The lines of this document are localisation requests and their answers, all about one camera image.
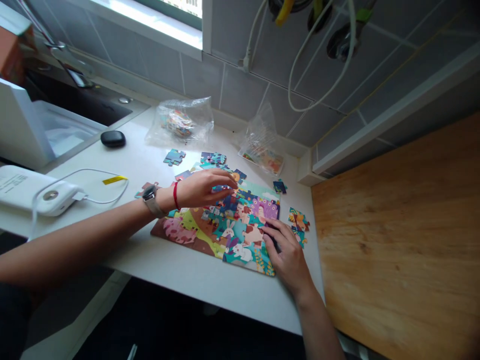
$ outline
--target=red string bracelet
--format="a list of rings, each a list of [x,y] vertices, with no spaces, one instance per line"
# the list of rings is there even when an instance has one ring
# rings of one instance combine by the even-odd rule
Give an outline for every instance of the red string bracelet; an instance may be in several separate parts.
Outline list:
[[[176,206],[176,209],[180,211],[180,206],[179,206],[179,202],[177,200],[177,185],[178,185],[178,181],[175,183],[175,186],[173,187],[173,200],[175,200],[175,206]]]

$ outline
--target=faucet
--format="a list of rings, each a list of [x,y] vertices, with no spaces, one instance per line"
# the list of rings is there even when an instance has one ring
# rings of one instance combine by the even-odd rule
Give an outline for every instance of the faucet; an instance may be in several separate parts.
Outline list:
[[[56,39],[47,31],[43,24],[37,19],[37,16],[30,9],[27,0],[17,0],[18,4],[25,11],[30,21],[41,32],[46,39],[45,46],[49,49],[50,54],[60,63],[65,71],[70,75],[72,80],[79,88],[92,88],[95,84],[89,78],[95,75],[94,68],[78,60],[71,52],[68,46]]]

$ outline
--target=watch face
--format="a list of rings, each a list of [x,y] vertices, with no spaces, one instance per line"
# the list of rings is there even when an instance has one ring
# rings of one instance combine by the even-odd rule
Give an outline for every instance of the watch face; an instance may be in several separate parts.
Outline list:
[[[151,186],[147,187],[145,189],[145,192],[143,193],[142,198],[144,198],[144,199],[151,198],[153,196],[153,194],[155,194],[156,190],[157,190],[157,187],[155,185],[151,185]]]

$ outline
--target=wristwatch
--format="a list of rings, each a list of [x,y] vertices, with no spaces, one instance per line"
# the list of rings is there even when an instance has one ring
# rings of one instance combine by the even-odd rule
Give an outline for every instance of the wristwatch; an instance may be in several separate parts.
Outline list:
[[[157,194],[157,186],[151,185],[145,189],[141,197],[143,199],[143,202],[150,209],[151,213],[155,215],[156,218],[161,219],[167,216],[167,214],[162,211],[159,204],[157,203],[156,194]]]

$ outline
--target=wooden cutting board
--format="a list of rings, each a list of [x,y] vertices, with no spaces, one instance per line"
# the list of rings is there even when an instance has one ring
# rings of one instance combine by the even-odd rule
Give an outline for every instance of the wooden cutting board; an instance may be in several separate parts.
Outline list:
[[[336,328],[394,360],[477,359],[480,112],[312,197]]]

